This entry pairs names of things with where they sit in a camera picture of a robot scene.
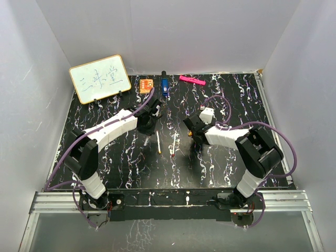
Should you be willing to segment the white pen red tip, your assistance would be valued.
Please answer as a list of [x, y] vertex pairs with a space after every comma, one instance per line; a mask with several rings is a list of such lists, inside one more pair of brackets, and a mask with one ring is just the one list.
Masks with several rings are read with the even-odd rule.
[[177, 132], [175, 131], [175, 133], [174, 133], [174, 139], [173, 139], [172, 157], [175, 156], [176, 136], [177, 136]]

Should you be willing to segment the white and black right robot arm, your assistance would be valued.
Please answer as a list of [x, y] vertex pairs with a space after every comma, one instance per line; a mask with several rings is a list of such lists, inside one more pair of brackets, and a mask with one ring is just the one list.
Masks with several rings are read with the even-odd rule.
[[283, 152], [261, 126], [251, 129], [221, 130], [213, 123], [205, 123], [200, 116], [183, 120], [189, 136], [198, 145], [220, 145], [235, 149], [245, 165], [245, 173], [233, 192], [226, 198], [215, 197], [222, 205], [246, 208], [253, 195], [271, 171], [282, 161]]

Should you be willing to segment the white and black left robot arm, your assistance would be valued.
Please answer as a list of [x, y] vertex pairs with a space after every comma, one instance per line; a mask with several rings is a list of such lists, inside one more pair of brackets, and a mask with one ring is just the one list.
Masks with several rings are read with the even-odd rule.
[[85, 189], [86, 202], [92, 208], [104, 209], [108, 205], [108, 190], [98, 175], [98, 157], [108, 144], [123, 134], [137, 130], [151, 136], [160, 118], [162, 102], [148, 98], [147, 104], [120, 110], [99, 125], [83, 131], [73, 130], [67, 139], [63, 164], [72, 171]]

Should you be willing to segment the orange notebook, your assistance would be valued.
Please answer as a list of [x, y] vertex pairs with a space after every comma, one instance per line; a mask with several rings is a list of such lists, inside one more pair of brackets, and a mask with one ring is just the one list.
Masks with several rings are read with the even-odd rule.
[[152, 79], [141, 79], [139, 82], [139, 93], [147, 94], [150, 93], [153, 88], [153, 80]]

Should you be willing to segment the blue whiteboard eraser marker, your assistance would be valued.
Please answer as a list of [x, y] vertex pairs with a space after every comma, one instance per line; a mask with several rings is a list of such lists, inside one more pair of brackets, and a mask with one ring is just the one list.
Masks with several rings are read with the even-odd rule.
[[169, 94], [168, 93], [169, 83], [168, 83], [166, 71], [161, 72], [161, 87], [162, 87], [162, 95], [167, 97]]

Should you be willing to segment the pink plastic clip bar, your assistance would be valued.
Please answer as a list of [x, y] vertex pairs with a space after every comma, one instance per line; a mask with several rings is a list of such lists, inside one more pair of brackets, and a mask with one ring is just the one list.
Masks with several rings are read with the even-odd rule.
[[185, 82], [188, 82], [188, 83], [193, 83], [193, 84], [200, 85], [200, 86], [205, 86], [206, 85], [206, 82], [204, 80], [199, 80], [199, 79], [196, 79], [196, 78], [193, 78], [193, 77], [187, 77], [187, 76], [183, 76], [183, 75], [179, 76], [179, 80], [185, 81]]

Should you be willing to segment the small wood-framed whiteboard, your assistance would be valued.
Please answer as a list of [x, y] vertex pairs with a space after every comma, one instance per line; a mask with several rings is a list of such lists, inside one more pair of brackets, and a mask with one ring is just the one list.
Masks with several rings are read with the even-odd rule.
[[118, 95], [132, 87], [120, 55], [72, 67], [69, 74], [81, 104]]

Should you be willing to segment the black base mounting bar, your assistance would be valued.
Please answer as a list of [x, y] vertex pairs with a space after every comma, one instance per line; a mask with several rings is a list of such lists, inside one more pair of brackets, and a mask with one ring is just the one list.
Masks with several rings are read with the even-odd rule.
[[232, 188], [110, 190], [106, 209], [111, 221], [135, 219], [215, 219], [230, 222], [235, 215], [263, 209], [262, 195], [242, 202]]

